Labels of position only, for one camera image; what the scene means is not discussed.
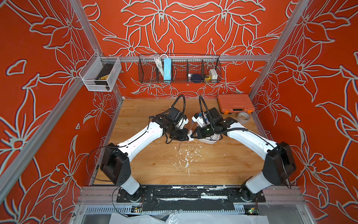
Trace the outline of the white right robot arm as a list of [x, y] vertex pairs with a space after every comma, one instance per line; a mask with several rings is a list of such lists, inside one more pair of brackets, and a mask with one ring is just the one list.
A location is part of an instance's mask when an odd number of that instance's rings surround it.
[[192, 121], [197, 123], [197, 127], [191, 138], [213, 141], [215, 135], [224, 135], [240, 142], [264, 160], [262, 170], [240, 186], [238, 195], [243, 201], [253, 201], [257, 193], [270, 186], [291, 188], [289, 177], [296, 171], [296, 163], [289, 144], [268, 140], [234, 118], [223, 118], [216, 108], [196, 113]]

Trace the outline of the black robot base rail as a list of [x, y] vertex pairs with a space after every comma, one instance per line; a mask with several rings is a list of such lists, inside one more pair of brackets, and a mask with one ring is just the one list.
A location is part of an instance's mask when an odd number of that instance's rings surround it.
[[248, 206], [255, 208], [266, 202], [260, 191], [250, 202], [240, 196], [236, 185], [143, 185], [131, 196], [121, 188], [115, 189], [112, 202], [138, 203], [143, 212], [192, 211], [249, 213]]

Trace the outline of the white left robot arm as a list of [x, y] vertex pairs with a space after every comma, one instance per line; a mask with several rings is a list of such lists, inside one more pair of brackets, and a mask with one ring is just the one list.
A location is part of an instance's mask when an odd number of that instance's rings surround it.
[[141, 194], [142, 185], [131, 174], [131, 162], [150, 143], [166, 137], [166, 144], [172, 141], [188, 141], [189, 119], [184, 112], [170, 107], [169, 111], [149, 118], [148, 125], [128, 140], [117, 145], [109, 144], [100, 165], [101, 171], [117, 187], [123, 189], [133, 200]]

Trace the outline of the white wipe tissue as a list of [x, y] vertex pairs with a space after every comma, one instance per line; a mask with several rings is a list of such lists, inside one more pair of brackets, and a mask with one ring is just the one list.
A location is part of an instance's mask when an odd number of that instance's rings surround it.
[[188, 140], [189, 140], [189, 141], [194, 141], [194, 139], [191, 137], [191, 134], [190, 134], [190, 133], [189, 133], [187, 136], [188, 136]]

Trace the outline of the test tube blue cap pair-left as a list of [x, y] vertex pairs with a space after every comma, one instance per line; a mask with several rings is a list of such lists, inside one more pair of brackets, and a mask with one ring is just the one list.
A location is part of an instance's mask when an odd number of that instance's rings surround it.
[[190, 123], [190, 127], [189, 127], [189, 134], [191, 135], [193, 133], [193, 129], [195, 128], [195, 122], [191, 121]]

